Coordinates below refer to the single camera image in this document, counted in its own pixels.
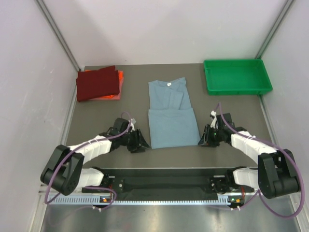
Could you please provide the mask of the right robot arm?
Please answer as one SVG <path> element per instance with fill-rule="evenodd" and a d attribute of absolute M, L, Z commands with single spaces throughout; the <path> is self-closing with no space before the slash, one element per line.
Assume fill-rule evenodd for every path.
<path fill-rule="evenodd" d="M 210 114 L 212 122 L 204 128 L 198 142 L 203 147 L 218 147 L 221 142 L 243 152 L 252 159 L 257 168 L 236 167 L 225 174 L 225 185 L 230 191 L 242 186 L 258 189 L 268 199 L 299 192 L 301 185 L 295 167 L 293 154 L 288 149 L 280 151 L 258 141 L 243 127 L 235 127 L 229 113 Z"/>

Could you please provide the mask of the blue t shirt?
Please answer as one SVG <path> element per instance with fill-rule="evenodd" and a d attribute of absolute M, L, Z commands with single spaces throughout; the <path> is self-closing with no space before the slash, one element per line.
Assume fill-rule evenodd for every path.
<path fill-rule="evenodd" d="M 200 140 L 186 79 L 148 83 L 148 111 L 152 149 L 196 146 Z"/>

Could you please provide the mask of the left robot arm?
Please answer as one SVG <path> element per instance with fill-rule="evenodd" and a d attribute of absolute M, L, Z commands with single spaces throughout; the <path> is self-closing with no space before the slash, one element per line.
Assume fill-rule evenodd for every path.
<path fill-rule="evenodd" d="M 142 132 L 134 127 L 134 119 L 117 118 L 106 132 L 79 145 L 58 145 L 46 164 L 40 180 L 62 195 L 70 195 L 75 190 L 94 187 L 106 191 L 109 179 L 99 168 L 84 168 L 83 165 L 94 158 L 113 152 L 125 146 L 130 153 L 145 152 L 151 148 Z"/>

